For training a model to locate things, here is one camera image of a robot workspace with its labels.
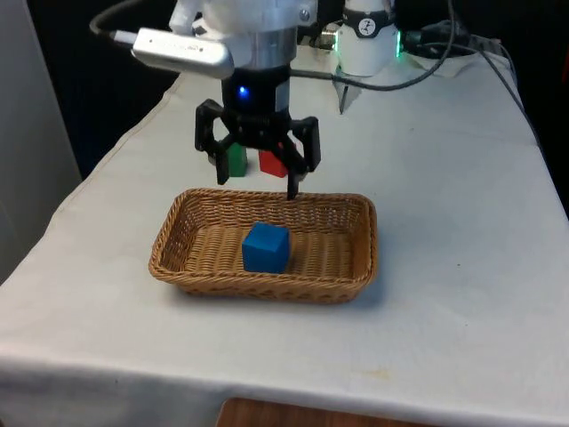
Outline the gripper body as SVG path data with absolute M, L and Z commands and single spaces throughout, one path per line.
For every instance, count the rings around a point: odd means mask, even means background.
M 290 78 L 289 65 L 262 70 L 237 68 L 221 81 L 221 120 L 224 124 L 240 118 L 290 124 Z

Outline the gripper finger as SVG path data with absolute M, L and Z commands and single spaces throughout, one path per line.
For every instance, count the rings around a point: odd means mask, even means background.
M 224 185 L 230 177 L 230 151 L 239 148 L 239 160 L 244 159 L 244 147 L 240 144 L 240 126 L 238 116 L 227 110 L 214 100 L 208 99 L 196 108 L 195 148 L 205 152 L 214 162 L 217 183 Z M 214 122 L 220 120 L 228 131 L 221 140 L 214 136 Z
M 308 173 L 313 173 L 321 161 L 318 119 L 279 118 L 268 127 L 267 138 L 266 148 L 287 170 L 287 199 L 294 200 L 300 182 Z

